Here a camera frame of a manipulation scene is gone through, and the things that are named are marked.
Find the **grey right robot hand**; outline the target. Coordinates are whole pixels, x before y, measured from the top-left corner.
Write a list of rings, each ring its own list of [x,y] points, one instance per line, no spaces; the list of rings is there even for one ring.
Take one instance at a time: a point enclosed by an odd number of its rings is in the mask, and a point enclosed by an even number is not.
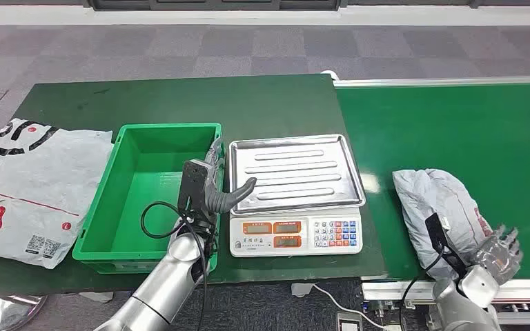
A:
[[[498,285],[511,280],[520,269],[523,252],[517,237],[517,228],[507,230],[501,224],[472,255],[472,262],[487,270]]]

